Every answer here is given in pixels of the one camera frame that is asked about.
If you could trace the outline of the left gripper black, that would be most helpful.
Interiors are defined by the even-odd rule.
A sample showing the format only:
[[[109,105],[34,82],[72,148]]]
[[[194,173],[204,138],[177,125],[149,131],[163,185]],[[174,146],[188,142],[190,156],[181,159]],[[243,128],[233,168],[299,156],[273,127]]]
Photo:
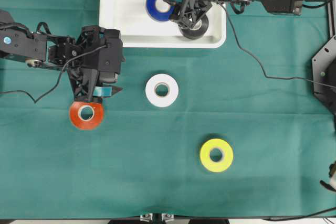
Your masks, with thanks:
[[[105,45],[103,31],[97,25],[85,26],[78,39],[69,46],[70,56],[67,59],[78,57],[69,63],[67,69],[75,101],[101,103],[102,98],[109,98],[122,90],[116,86],[99,87],[99,51]],[[121,61],[125,62],[123,53]]]

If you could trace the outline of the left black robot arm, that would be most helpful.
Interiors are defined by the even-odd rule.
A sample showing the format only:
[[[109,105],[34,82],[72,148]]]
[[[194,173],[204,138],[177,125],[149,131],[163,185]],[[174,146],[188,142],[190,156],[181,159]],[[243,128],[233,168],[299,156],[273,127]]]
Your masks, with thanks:
[[[76,102],[101,104],[122,90],[115,85],[125,61],[116,29],[92,25],[82,27],[78,38],[57,36],[45,22],[31,31],[1,10],[1,58],[66,73]]]

